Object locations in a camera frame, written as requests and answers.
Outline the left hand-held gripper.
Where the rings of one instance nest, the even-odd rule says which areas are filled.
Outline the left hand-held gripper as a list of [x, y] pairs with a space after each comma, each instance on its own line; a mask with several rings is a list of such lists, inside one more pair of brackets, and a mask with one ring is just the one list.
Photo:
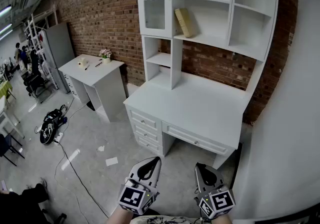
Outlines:
[[160, 157], [147, 158], [135, 164], [121, 185], [118, 203], [122, 209], [143, 215], [155, 202], [159, 192], [156, 184], [162, 166]]

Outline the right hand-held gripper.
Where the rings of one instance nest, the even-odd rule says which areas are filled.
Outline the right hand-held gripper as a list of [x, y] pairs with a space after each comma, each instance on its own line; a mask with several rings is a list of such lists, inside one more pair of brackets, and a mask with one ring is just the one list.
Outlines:
[[199, 162], [196, 163], [194, 170], [198, 188], [195, 201], [202, 217], [215, 219], [229, 213], [236, 204], [233, 193], [224, 183], [221, 173]]

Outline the cream gold-print book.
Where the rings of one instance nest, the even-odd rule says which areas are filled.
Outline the cream gold-print book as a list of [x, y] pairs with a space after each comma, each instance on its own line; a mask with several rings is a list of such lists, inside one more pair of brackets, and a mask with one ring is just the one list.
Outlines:
[[186, 8], [179, 8], [174, 10], [180, 29], [186, 38], [195, 35], [195, 30], [191, 22], [189, 12]]

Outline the small white desk drawer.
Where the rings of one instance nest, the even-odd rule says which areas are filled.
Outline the small white desk drawer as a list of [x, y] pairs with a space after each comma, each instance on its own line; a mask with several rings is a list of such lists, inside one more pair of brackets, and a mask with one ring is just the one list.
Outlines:
[[133, 121], [136, 121], [139, 124], [148, 127], [149, 129], [158, 129], [157, 120], [155, 118], [150, 117], [147, 114], [139, 112], [137, 110], [129, 109], [128, 111], [128, 115], [130, 119], [132, 119]]
[[148, 140], [145, 140], [144, 138], [142, 138], [142, 137], [140, 137], [140, 136], [138, 136], [136, 134], [135, 134], [134, 137], [135, 137], [136, 142], [140, 146], [152, 151], [153, 153], [155, 153], [157, 155], [162, 155], [163, 156], [163, 147], [162, 146], [159, 146], [157, 144], [153, 144], [152, 142], [149, 142]]
[[132, 124], [132, 129], [134, 133], [144, 139], [150, 140], [157, 144], [161, 144], [162, 142], [161, 136], [154, 131], [149, 131], [148, 129], [145, 129], [144, 127], [138, 126], [136, 124]]

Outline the wide white desk drawer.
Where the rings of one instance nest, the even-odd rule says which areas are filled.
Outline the wide white desk drawer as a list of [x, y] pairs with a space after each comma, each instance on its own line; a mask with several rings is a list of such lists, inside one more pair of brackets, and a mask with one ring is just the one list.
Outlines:
[[162, 122], [162, 131], [175, 138], [219, 155], [227, 155], [231, 151], [235, 150], [232, 147], [221, 144], [220, 142], [216, 142], [210, 138], [200, 136], [164, 121]]

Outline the white wooden desk with drawers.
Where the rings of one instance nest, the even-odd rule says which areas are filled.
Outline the white wooden desk with drawers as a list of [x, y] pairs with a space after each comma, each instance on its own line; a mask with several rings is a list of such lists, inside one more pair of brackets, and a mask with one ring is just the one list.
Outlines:
[[[237, 150], [243, 113], [249, 102], [247, 93], [188, 73], [181, 73], [175, 87], [170, 83], [169, 68], [160, 67], [124, 101], [127, 113], [133, 109], [155, 118], [157, 130], [130, 121], [161, 136], [167, 134], [162, 129], [164, 121]], [[234, 151], [216, 154], [213, 168], [221, 167]]]

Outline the small white side desk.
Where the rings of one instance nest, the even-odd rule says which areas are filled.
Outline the small white side desk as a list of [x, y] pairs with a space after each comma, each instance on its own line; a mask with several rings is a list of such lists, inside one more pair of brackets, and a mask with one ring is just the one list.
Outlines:
[[[81, 57], [88, 60], [87, 70], [78, 66], [78, 59]], [[91, 102], [95, 112], [110, 123], [115, 122], [126, 99], [120, 73], [123, 64], [115, 60], [105, 64], [99, 57], [82, 54], [64, 64], [59, 70], [66, 78], [73, 96], [84, 105]]]

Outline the black round device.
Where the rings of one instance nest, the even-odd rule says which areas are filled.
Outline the black round device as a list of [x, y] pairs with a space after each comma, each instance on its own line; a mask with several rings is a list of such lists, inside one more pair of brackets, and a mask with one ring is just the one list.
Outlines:
[[56, 133], [55, 123], [53, 121], [45, 121], [40, 130], [40, 142], [41, 144], [47, 145], [50, 144]]

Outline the pink flowers in pot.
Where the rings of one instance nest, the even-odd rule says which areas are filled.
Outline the pink flowers in pot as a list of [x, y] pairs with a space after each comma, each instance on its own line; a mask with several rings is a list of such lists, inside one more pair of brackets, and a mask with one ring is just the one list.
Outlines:
[[103, 63], [108, 64], [111, 62], [112, 52], [110, 49], [101, 49], [99, 52], [99, 57], [102, 59]]

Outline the black trouser leg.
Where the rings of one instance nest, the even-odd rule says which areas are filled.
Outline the black trouser leg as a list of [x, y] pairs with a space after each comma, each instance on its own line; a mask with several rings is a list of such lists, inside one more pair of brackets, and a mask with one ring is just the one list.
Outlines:
[[47, 200], [49, 194], [45, 180], [21, 194], [0, 191], [0, 224], [47, 224], [39, 206]]

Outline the blue chair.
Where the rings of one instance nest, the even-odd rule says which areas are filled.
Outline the blue chair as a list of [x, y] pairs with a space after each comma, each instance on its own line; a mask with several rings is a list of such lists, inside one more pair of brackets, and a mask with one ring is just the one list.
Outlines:
[[7, 161], [9, 161], [12, 165], [17, 166], [13, 161], [11, 161], [7, 156], [6, 153], [11, 151], [13, 153], [17, 153], [20, 157], [25, 159], [25, 157], [16, 150], [12, 145], [12, 140], [14, 140], [21, 148], [22, 144], [18, 142], [10, 133], [6, 136], [0, 133], [0, 157], [4, 157]]

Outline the white table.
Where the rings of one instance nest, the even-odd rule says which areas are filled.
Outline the white table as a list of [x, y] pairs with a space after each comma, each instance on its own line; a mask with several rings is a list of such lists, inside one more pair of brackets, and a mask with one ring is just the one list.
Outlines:
[[0, 133], [3, 135], [8, 135], [9, 131], [6, 129], [6, 125], [10, 124], [12, 129], [16, 131], [16, 133], [24, 139], [25, 136], [23, 133], [18, 129], [18, 124], [20, 121], [14, 114], [14, 112], [10, 109], [7, 103], [7, 99], [5, 96], [0, 98]]

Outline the white glass cabinet door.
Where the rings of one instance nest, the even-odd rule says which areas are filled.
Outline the white glass cabinet door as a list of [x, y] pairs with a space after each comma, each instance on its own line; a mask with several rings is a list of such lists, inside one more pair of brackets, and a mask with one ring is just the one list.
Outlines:
[[142, 35], [171, 38], [173, 0], [138, 0], [139, 27]]

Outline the green table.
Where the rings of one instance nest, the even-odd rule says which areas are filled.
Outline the green table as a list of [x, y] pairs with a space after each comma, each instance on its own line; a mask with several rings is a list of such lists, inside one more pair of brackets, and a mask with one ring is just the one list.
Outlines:
[[0, 84], [0, 99], [5, 96], [8, 97], [10, 95], [10, 91], [12, 91], [12, 85], [9, 81], [4, 81]]

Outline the white metal rack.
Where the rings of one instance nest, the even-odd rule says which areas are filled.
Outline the white metal rack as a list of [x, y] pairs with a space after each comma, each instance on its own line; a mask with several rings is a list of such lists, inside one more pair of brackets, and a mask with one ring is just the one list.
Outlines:
[[31, 49], [35, 49], [36, 54], [40, 55], [40, 57], [43, 60], [41, 68], [43, 70], [45, 77], [51, 81], [51, 83], [54, 85], [55, 89], [57, 90], [58, 85], [53, 77], [52, 72], [49, 69], [49, 65], [45, 57], [45, 50], [42, 46], [42, 43], [40, 42], [40, 32], [50, 27], [48, 22], [48, 17], [51, 14], [54, 15], [55, 24], [57, 25], [58, 24], [57, 11], [56, 11], [55, 4], [53, 4], [53, 6], [47, 11], [44, 11], [35, 16], [31, 14], [31, 17], [27, 19], [24, 33]]

